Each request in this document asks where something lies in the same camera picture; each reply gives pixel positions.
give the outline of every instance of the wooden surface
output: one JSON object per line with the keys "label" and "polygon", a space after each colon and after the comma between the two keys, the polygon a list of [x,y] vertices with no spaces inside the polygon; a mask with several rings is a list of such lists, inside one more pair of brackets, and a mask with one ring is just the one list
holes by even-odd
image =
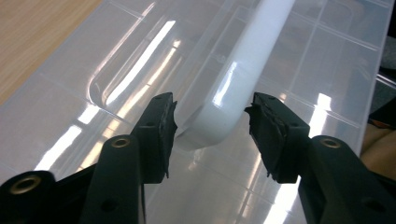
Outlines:
{"label": "wooden surface", "polygon": [[0,105],[101,0],[0,0]]}

